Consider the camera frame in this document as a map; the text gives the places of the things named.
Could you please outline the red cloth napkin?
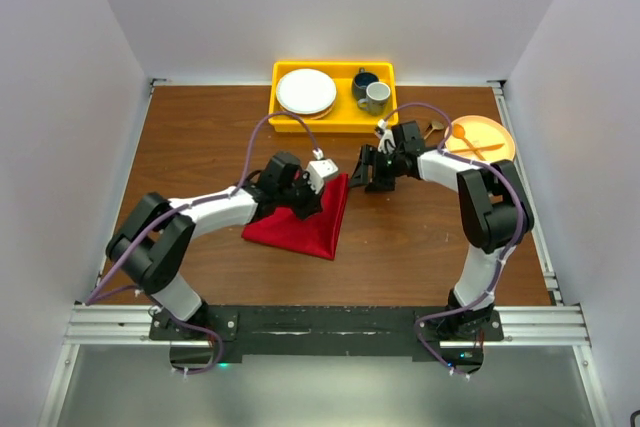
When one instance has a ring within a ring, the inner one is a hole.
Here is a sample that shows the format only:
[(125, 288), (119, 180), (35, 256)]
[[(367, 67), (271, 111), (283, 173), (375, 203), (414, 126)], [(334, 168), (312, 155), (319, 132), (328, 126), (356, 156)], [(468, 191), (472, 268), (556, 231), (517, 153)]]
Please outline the red cloth napkin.
[(321, 199), (321, 212), (301, 220), (290, 209), (278, 207), (271, 216), (247, 225), (241, 237), (260, 245), (334, 260), (349, 193), (348, 182), (347, 174), (339, 174), (328, 183)]

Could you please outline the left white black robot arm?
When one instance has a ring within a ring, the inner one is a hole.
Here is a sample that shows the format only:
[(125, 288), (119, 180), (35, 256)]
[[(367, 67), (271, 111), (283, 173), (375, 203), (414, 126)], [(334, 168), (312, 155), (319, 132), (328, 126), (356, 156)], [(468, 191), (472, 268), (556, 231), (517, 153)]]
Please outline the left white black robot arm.
[(215, 336), (209, 306), (180, 274), (192, 240), (234, 226), (246, 226), (285, 208), (305, 220), (322, 211), (336, 164), (320, 156), (305, 167), (289, 152), (233, 186), (211, 194), (169, 200), (145, 195), (106, 246), (112, 268), (125, 273), (185, 339)]

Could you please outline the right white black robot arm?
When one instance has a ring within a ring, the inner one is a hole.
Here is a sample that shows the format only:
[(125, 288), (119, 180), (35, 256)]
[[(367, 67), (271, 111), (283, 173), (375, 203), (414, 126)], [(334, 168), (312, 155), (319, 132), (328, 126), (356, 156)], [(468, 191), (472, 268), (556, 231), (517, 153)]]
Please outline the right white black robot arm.
[(436, 183), (458, 194), (469, 242), (462, 274), (444, 310), (418, 321), (442, 339), (469, 339), (490, 322), (495, 290), (508, 258), (534, 224), (515, 165), (510, 160), (476, 163), (426, 145), (415, 121), (375, 128), (379, 143), (361, 147), (351, 188), (391, 192), (399, 177)]

